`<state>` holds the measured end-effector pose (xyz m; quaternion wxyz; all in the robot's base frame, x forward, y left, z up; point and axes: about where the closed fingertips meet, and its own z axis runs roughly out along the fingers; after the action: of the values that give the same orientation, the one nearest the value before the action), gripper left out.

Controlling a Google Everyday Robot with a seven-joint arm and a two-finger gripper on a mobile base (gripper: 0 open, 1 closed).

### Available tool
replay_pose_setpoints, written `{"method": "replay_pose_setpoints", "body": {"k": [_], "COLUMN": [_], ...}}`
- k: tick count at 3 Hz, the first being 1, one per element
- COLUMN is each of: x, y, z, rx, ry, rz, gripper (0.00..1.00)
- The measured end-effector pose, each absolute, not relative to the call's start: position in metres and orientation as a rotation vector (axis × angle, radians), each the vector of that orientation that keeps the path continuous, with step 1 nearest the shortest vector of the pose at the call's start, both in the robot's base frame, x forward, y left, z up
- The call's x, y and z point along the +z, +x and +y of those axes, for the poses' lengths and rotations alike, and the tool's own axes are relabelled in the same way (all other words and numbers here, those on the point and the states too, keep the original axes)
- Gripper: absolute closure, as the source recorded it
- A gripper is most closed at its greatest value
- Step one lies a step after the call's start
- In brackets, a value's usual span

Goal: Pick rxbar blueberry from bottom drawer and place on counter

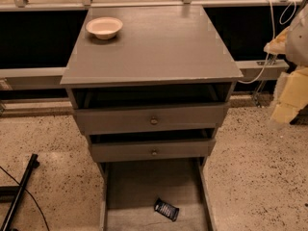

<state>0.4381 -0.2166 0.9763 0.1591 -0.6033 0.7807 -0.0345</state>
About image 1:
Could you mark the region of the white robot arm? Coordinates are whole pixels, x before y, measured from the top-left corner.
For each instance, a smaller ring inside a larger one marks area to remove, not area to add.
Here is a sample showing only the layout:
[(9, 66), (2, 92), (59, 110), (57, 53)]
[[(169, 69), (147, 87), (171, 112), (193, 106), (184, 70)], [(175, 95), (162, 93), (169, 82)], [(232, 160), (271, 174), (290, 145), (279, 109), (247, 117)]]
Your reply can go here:
[(287, 60), (300, 66), (308, 66), (308, 5), (292, 23), (264, 47), (266, 53), (283, 54)]

